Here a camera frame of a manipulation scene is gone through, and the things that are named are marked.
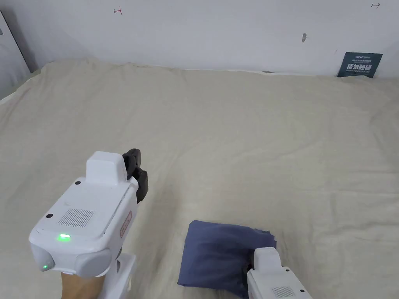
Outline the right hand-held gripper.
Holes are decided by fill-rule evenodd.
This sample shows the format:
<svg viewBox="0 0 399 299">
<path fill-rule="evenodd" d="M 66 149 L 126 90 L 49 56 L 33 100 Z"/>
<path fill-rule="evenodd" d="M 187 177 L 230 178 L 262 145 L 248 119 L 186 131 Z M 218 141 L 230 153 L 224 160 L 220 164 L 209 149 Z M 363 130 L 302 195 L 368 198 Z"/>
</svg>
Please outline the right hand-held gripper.
<svg viewBox="0 0 399 299">
<path fill-rule="evenodd" d="M 273 247 L 254 251 L 252 268 L 247 272 L 250 299 L 311 299 L 295 273 L 283 267 L 278 251 Z"/>
</svg>

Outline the person's left hand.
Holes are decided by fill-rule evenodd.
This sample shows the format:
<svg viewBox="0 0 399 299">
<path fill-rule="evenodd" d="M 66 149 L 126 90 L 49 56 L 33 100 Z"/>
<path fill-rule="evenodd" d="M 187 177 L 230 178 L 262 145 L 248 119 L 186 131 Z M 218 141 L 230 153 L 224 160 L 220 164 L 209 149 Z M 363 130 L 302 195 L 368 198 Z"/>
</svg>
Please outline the person's left hand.
<svg viewBox="0 0 399 299">
<path fill-rule="evenodd" d="M 61 273 L 62 299 L 97 299 L 103 289 L 105 276 L 82 278 Z"/>
</svg>

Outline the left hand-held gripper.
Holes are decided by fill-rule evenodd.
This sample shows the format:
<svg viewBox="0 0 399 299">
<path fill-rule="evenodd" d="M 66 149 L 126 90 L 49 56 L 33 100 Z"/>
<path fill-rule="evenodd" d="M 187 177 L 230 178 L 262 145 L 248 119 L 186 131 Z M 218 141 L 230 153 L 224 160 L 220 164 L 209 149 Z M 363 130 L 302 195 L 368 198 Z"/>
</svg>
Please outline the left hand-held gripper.
<svg viewBox="0 0 399 299">
<path fill-rule="evenodd" d="M 141 152 L 95 152 L 77 178 L 29 235 L 40 271 L 82 278 L 105 276 L 101 299 L 125 299 L 136 257 L 122 253 L 124 240 L 148 192 Z"/>
</svg>

